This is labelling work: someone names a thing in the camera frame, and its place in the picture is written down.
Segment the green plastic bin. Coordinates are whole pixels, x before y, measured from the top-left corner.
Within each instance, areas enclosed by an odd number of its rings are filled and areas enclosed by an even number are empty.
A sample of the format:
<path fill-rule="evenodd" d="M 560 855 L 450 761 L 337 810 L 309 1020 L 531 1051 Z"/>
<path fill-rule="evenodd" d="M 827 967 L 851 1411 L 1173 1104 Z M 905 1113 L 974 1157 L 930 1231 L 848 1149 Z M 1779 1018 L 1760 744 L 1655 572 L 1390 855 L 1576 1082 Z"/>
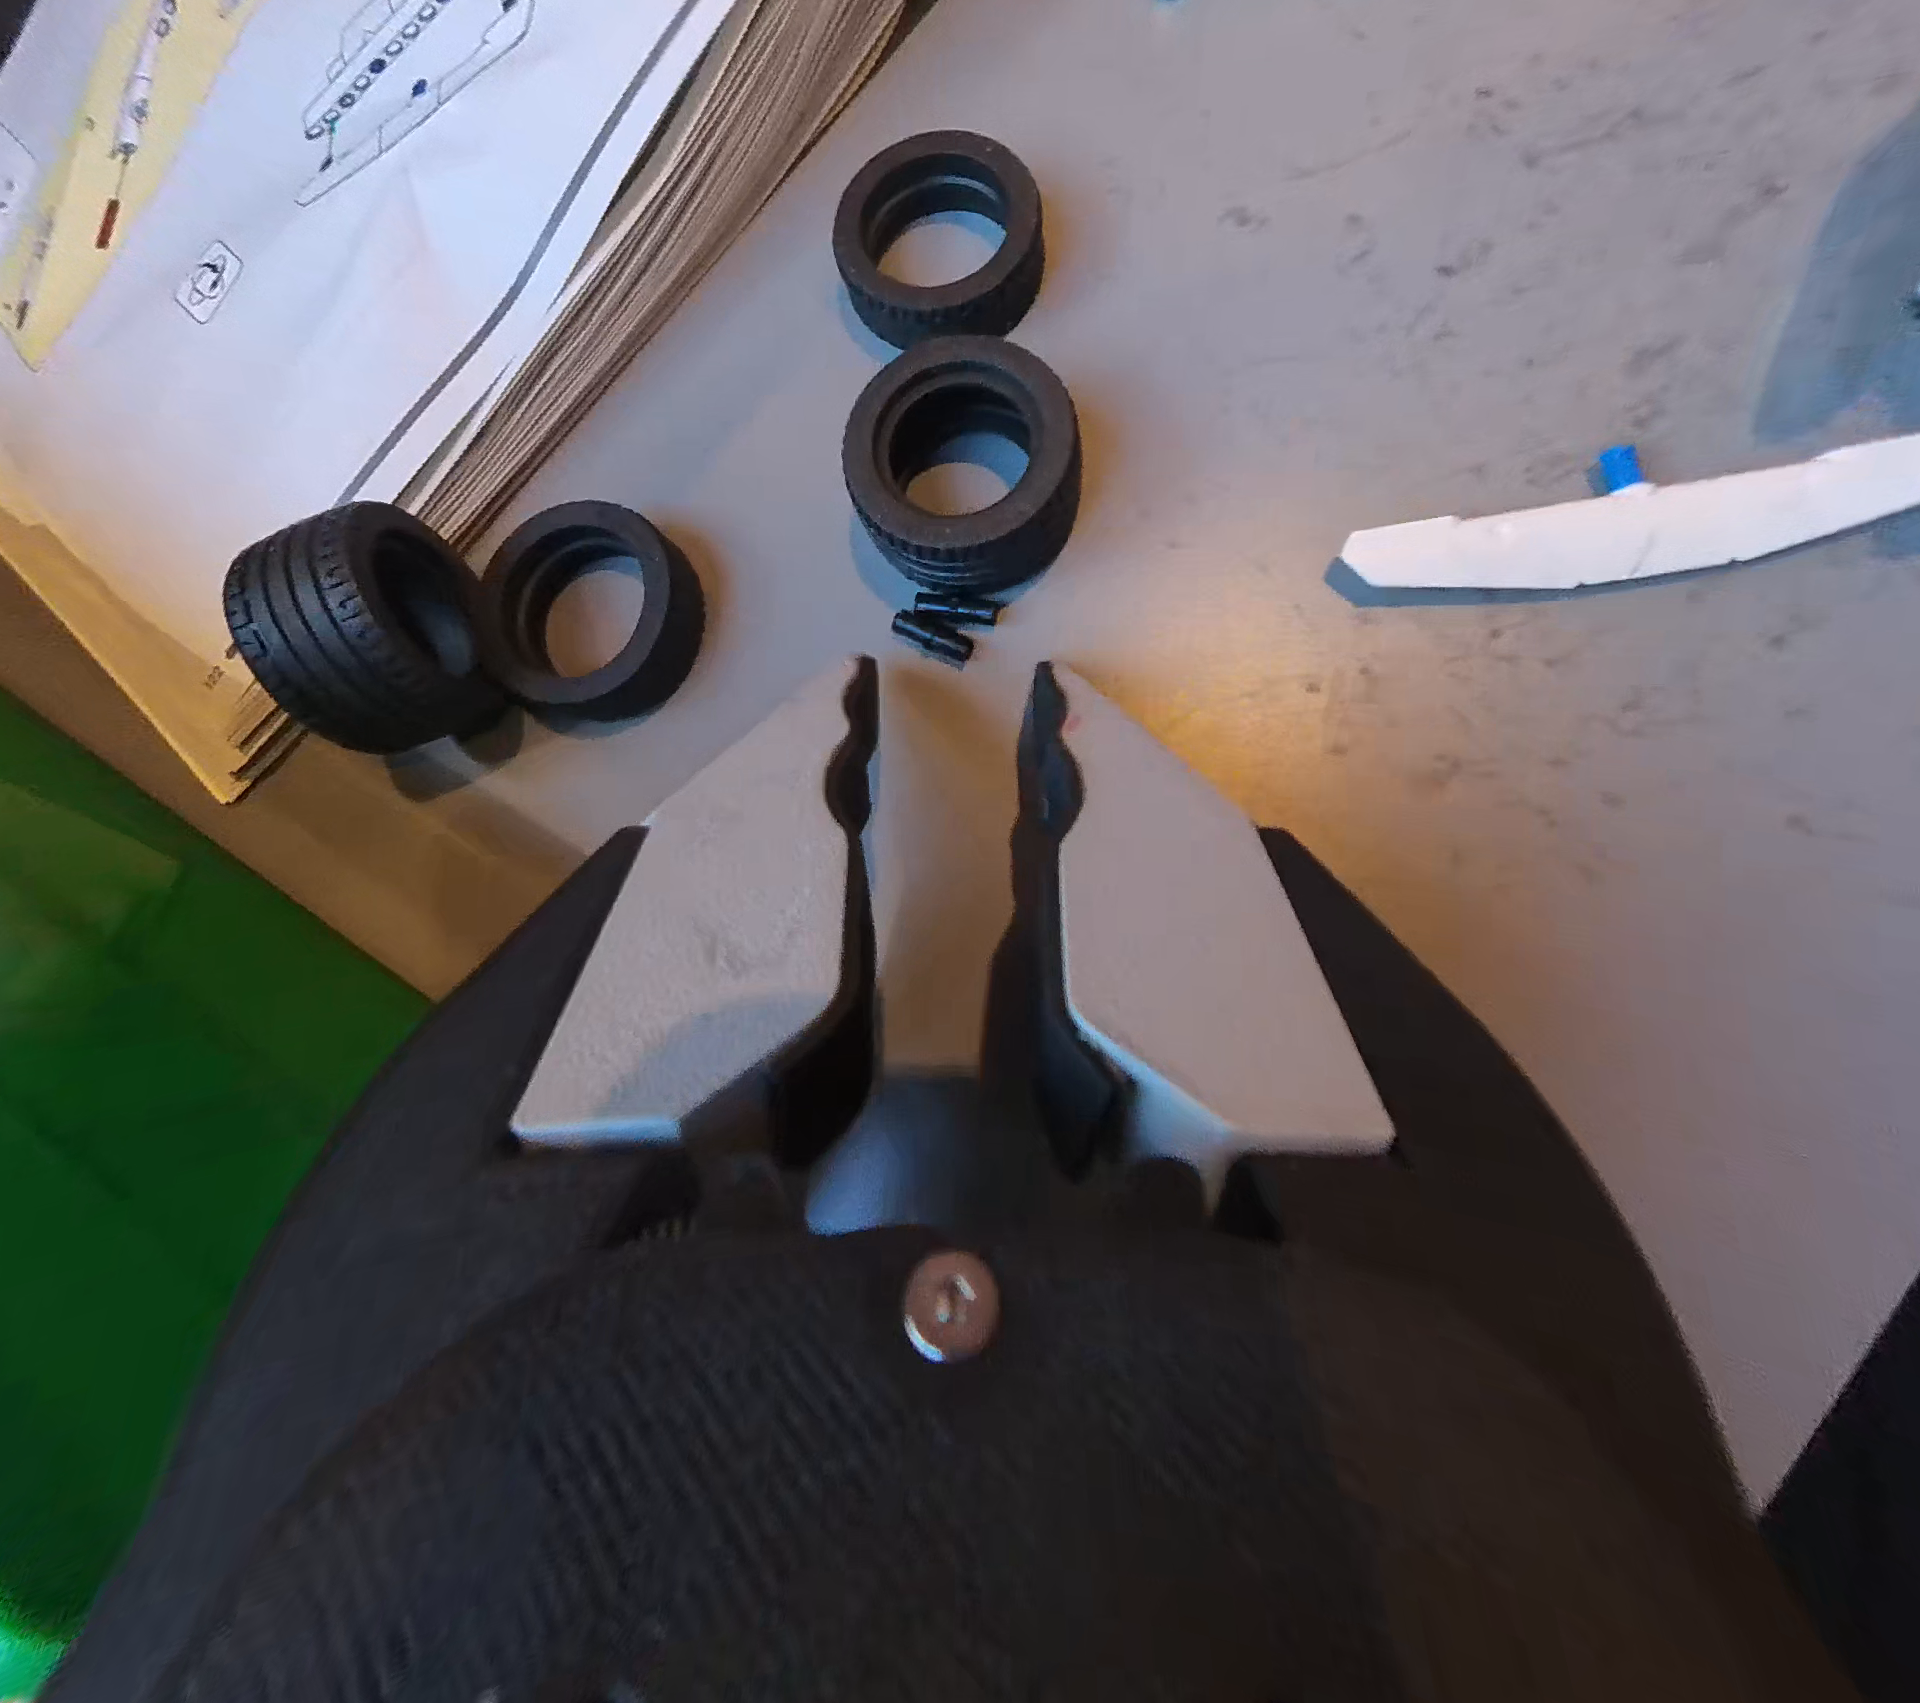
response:
<path fill-rule="evenodd" d="M 2 693 L 2 1700 L 83 1626 L 275 1216 L 425 1007 Z"/>

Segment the person's black garment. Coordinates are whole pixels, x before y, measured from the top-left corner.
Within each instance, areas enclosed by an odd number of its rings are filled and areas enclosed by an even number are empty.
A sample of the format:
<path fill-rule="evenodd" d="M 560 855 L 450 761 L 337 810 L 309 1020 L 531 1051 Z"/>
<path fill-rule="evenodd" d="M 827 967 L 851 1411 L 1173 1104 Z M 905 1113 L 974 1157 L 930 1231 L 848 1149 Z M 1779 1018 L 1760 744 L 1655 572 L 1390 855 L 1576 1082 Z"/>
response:
<path fill-rule="evenodd" d="M 1760 1530 L 1857 1687 L 1915 1700 L 1915 1363 L 1857 1368 Z"/>

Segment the grey desk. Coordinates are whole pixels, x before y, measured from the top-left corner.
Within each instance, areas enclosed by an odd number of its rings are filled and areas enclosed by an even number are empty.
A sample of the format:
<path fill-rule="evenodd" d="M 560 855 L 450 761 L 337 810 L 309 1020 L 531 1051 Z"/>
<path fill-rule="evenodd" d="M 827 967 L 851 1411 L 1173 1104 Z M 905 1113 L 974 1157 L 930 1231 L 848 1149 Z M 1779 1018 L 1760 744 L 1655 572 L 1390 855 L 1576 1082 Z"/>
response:
<path fill-rule="evenodd" d="M 840 483 L 878 362 L 831 210 L 974 125 L 1044 186 L 1062 563 L 963 672 L 890 637 Z M 1915 422 L 1915 0 L 936 0 L 527 511 L 684 534 L 712 626 L 621 732 L 209 802 L 2 581 L 2 685 L 443 994 L 821 665 L 882 665 L 886 1068 L 970 1068 L 1029 668 L 1284 825 L 1528 1073 L 1768 1499 L 1915 1273 L 1915 519 L 1535 599 L 1386 599 L 1380 519 L 1547 505 Z"/>

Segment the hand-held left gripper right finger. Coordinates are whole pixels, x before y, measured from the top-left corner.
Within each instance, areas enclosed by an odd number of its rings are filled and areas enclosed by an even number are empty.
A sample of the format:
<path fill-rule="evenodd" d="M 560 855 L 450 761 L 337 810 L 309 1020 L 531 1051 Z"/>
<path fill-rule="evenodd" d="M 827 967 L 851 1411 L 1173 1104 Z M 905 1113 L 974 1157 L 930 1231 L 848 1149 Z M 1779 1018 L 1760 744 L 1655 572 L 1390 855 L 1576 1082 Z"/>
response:
<path fill-rule="evenodd" d="M 1392 1149 L 1259 825 L 1062 661 L 1022 705 L 1010 863 L 982 1082 L 1062 1175 Z"/>

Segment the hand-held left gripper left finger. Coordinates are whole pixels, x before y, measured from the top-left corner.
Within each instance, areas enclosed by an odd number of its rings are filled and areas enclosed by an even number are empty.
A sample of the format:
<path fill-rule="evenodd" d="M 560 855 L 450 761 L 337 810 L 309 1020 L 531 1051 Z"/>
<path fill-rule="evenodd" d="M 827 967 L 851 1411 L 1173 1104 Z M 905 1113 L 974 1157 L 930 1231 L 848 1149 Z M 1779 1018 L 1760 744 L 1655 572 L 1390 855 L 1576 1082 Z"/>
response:
<path fill-rule="evenodd" d="M 508 1130 L 811 1164 L 874 1080 L 874 659 L 798 685 L 647 819 Z"/>

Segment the long white pointed panel piece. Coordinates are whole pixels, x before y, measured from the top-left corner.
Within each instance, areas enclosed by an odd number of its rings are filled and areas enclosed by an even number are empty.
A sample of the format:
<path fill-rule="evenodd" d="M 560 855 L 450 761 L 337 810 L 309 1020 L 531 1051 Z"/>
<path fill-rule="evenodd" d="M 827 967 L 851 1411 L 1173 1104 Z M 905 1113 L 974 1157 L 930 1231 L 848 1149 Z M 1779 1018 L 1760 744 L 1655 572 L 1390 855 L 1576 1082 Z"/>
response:
<path fill-rule="evenodd" d="M 1556 599 L 1752 567 L 1915 511 L 1915 434 L 1794 465 L 1501 513 L 1351 530 L 1325 567 L 1348 600 Z"/>

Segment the black rubber toy tyre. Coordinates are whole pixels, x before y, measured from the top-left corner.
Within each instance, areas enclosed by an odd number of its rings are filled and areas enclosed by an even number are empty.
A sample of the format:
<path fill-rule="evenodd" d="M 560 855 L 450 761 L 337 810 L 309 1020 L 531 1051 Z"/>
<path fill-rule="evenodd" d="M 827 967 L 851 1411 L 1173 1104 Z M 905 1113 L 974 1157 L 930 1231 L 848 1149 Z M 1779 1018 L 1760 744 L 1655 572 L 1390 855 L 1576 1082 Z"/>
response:
<path fill-rule="evenodd" d="M 628 567 L 635 621 L 619 651 L 565 675 L 548 651 L 560 595 L 592 568 Z M 678 543 L 628 505 L 573 500 L 527 516 L 479 572 L 479 637 L 508 705 L 551 727 L 621 723 L 669 705 L 704 644 L 704 584 Z"/>
<path fill-rule="evenodd" d="M 275 706 L 365 757 L 488 732 L 507 715 L 479 599 L 467 560 L 381 500 L 277 529 L 220 584 L 232 647 Z"/>
<path fill-rule="evenodd" d="M 940 513 L 912 496 L 926 470 L 958 465 L 978 444 L 1022 462 L 992 504 Z M 1064 547 L 1078 513 L 1082 437 L 1073 394 L 1042 355 L 1011 340 L 916 340 L 853 397 L 842 486 L 878 557 L 916 587 L 1022 587 Z"/>
<path fill-rule="evenodd" d="M 913 285 L 882 268 L 886 251 L 940 214 L 997 227 L 978 271 Z M 926 131 L 871 156 L 833 208 L 831 254 L 853 317 L 886 343 L 944 334 L 1010 334 L 1044 280 L 1044 200 L 1035 172 L 1002 140 Z"/>

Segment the open instruction booklet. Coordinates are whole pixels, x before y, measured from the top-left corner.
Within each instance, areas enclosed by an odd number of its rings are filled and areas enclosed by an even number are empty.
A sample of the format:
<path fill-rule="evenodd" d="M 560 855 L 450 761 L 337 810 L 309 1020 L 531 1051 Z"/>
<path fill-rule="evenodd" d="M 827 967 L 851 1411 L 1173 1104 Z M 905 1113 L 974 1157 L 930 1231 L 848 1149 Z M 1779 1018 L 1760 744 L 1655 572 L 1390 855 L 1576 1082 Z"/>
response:
<path fill-rule="evenodd" d="M 236 802 L 294 740 L 220 577 L 479 534 L 912 0 L 36 0 L 2 56 L 2 560 Z"/>

